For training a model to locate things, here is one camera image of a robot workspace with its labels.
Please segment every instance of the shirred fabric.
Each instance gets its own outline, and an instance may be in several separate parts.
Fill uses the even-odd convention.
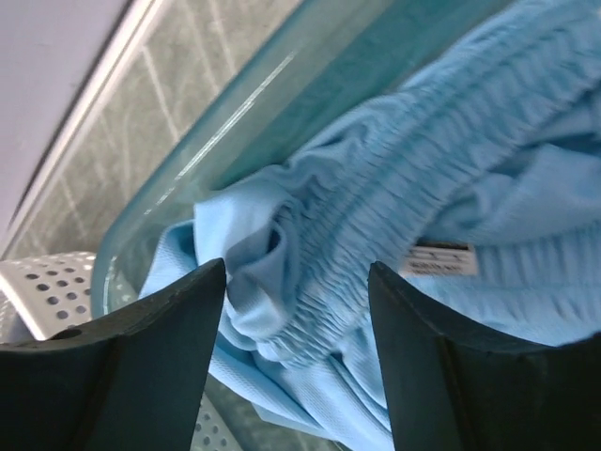
[[[285,164],[172,226],[141,296],[209,259],[228,283],[210,373],[265,417],[393,450],[367,274],[419,238],[477,276],[409,281],[556,346],[601,329],[601,0],[521,1]]]

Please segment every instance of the black plastic piece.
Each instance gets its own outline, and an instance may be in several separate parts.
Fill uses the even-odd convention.
[[[0,345],[0,449],[188,451],[224,291],[214,260],[51,340]]]
[[[369,298],[397,450],[601,449],[601,334],[560,348],[521,340],[382,263]]]

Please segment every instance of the tiled wall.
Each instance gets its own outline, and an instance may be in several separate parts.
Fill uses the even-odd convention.
[[[96,251],[126,203],[300,0],[175,0],[8,257]]]

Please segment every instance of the white tag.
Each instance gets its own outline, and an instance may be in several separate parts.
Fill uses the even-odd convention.
[[[473,246],[441,241],[418,241],[405,259],[401,275],[475,275],[478,261]]]

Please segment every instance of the white surface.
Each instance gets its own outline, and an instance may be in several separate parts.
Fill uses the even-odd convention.
[[[45,340],[92,320],[90,278],[95,258],[75,252],[0,262],[0,291],[34,338]]]
[[[0,0],[0,240],[129,0]]]

